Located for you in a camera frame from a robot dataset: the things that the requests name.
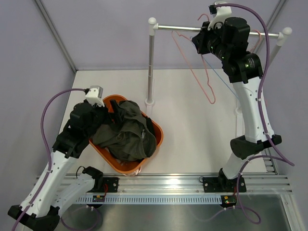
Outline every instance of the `orange plastic bin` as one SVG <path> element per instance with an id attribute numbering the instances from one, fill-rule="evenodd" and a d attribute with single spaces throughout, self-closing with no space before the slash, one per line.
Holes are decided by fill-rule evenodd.
<path id="1" fill-rule="evenodd" d="M 108 97 L 106 97 L 103 102 L 106 105 L 106 107 L 108 108 L 109 112 L 113 112 L 111 104 L 110 104 L 110 100 L 116 100 L 117 102 L 122 101 L 122 100 L 127 100 L 125 97 L 121 96 L 121 95 L 110 95 Z M 154 131 L 155 131 L 155 136 L 156 136 L 156 142 L 157 142 L 157 148 L 161 145 L 161 143 L 163 142 L 163 138 L 164 138 L 164 134 L 162 129 L 160 128 L 160 126 L 153 122 L 153 127 L 154 127 Z M 133 161 L 133 162 L 124 162 L 124 161 L 120 161 L 116 158 L 114 158 L 105 148 L 101 148 L 98 145 L 94 145 L 92 143 L 92 140 L 90 140 L 90 144 L 95 148 L 95 150 L 105 159 L 105 161 L 107 161 L 108 164 L 110 164 L 110 166 L 117 172 L 122 173 L 124 175 L 131 175 L 131 174 L 135 174 L 137 175 L 140 170 L 141 170 L 141 166 L 149 159 L 149 158 L 145 158 L 143 159 L 141 162 L 138 161 Z"/>

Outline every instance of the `dark green cloth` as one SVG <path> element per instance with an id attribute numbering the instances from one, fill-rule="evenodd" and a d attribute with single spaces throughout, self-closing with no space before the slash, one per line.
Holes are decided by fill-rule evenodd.
<path id="1" fill-rule="evenodd" d="M 123 123 L 102 125 L 93 136 L 93 143 L 102 148 L 107 147 L 111 154 L 122 161 L 152 156 L 156 150 L 156 138 L 148 130 L 138 104 L 120 101 L 119 107 L 126 110 Z"/>

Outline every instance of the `orange basket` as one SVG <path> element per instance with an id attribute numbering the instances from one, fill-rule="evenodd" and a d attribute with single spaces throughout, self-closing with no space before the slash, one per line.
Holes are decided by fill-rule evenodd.
<path id="1" fill-rule="evenodd" d="M 108 108 L 109 112 L 113 112 L 113 109 L 110 104 L 110 100 L 116 100 L 118 103 L 122 100 L 127 100 L 121 95 L 110 95 L 106 97 L 103 102 L 105 106 Z M 164 134 L 160 126 L 153 122 L 153 127 L 156 136 L 157 147 L 161 145 L 164 139 Z M 108 164 L 117 172 L 122 173 L 124 175 L 131 175 L 135 173 L 137 175 L 141 170 L 141 165 L 143 165 L 149 158 L 143 159 L 141 162 L 132 161 L 132 162 L 124 162 L 114 158 L 105 148 L 101 148 L 98 145 L 94 145 L 92 140 L 90 140 L 90 144 L 95 148 L 95 150 L 107 161 Z"/>

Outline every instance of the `gray wall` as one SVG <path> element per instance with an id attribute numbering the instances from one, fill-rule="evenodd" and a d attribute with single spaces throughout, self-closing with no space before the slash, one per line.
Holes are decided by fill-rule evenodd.
<path id="1" fill-rule="evenodd" d="M 278 147 L 296 165 L 278 163 L 279 172 L 288 175 L 308 229 L 307 7 L 306 0 L 289 1 L 273 28 L 277 31 L 290 26 L 293 34 L 269 69 L 264 95 L 271 125 L 275 133 L 282 135 L 282 144 Z"/>
<path id="2" fill-rule="evenodd" d="M 278 0 L 232 0 L 259 12 L 265 21 Z M 146 69 L 148 64 L 148 19 L 179 26 L 202 25 L 197 18 L 209 13 L 213 0 L 43 0 L 59 34 L 81 69 Z M 246 18 L 252 29 L 261 29 L 250 13 L 233 9 L 234 15 Z M 202 67 L 200 56 L 189 41 L 178 38 L 194 67 Z M 206 57 L 215 67 L 221 62 Z M 186 68 L 170 31 L 158 31 L 155 38 L 154 68 Z"/>
<path id="3" fill-rule="evenodd" d="M 11 230 L 7 216 L 33 188 L 47 158 L 39 123 L 57 92 L 70 88 L 74 75 L 32 0 L 3 0 L 0 7 L 0 230 Z M 53 143 L 67 97 L 57 100 L 46 117 Z"/>

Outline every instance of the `white table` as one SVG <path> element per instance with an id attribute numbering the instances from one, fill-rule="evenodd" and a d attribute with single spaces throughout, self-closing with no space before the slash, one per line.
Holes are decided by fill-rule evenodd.
<path id="1" fill-rule="evenodd" d="M 206 85 L 205 71 L 195 72 L 212 97 Z M 221 69 L 217 72 L 229 83 Z M 213 105 L 190 70 L 154 70 L 152 119 L 163 129 L 164 140 L 159 150 L 142 166 L 141 173 L 215 173 L 227 163 L 231 154 L 230 140 L 235 137 L 236 98 L 212 70 L 209 75 L 217 100 Z M 78 71 L 73 88 L 91 85 L 103 87 L 103 96 L 123 95 L 138 103 L 145 112 L 147 70 Z M 74 105 L 84 99 L 81 92 L 70 94 L 61 130 Z M 90 145 L 69 173 L 75 173 L 80 165 L 93 166 L 106 174 L 116 173 Z M 245 171 L 266 172 L 263 159 L 254 160 Z"/>

